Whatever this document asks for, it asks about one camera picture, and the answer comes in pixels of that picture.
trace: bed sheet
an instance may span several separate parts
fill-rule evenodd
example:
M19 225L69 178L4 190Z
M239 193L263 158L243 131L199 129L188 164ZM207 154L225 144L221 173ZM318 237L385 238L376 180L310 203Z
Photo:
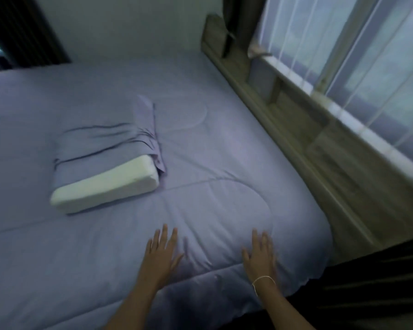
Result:
M49 205L55 125L100 90L155 103L167 172L151 194L64 216ZM332 252L303 180L203 54L0 72L0 329L101 327L163 223L185 258L150 329L215 329L259 310L240 252L253 227L273 238L285 295Z

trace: gray wall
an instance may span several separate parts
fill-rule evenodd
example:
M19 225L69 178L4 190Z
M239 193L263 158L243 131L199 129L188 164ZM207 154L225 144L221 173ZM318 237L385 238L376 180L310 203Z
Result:
M73 61L200 50L221 0L37 0Z

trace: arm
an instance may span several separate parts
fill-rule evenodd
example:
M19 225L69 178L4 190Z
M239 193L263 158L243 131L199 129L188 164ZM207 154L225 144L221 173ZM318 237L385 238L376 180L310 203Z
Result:
M154 296L165 286L171 272L179 264L183 254L173 260L177 243L177 229L173 229L167 244L168 227L164 224L161 240L159 229L153 240L148 240L145 255L138 273L136 285L126 297L115 315L106 325L106 330L143 330Z
M261 241L257 231L252 231L252 255L242 249L243 265L249 280L269 276L276 280L275 256L272 240L263 232ZM314 327L281 295L280 290L269 278L261 278L254 283L255 290L268 312L276 330L314 330Z

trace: wooden headboard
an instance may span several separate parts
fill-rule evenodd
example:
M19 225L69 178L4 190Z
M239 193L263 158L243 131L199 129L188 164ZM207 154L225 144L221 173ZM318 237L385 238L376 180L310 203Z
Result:
M413 238L412 182L264 60L249 60L217 15L206 19L202 51L326 213L334 239L332 265Z

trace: thin white bracelet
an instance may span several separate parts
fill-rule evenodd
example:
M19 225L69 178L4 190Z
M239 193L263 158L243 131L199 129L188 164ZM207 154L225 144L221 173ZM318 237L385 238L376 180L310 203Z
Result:
M254 284L255 284L255 282L256 282L257 280L259 280L259 279L261 279L261 278L269 278L269 279L272 280L272 282L274 283L274 285L277 286L277 284L275 283L275 280L274 280L274 279L272 279L272 278L269 277L268 275L262 275L261 277L258 277L257 279L255 279L255 280L253 281L253 283L252 283L252 287L254 287L254 292L255 292L255 294L256 294L257 296L259 296L259 295L257 294L257 290L255 289Z

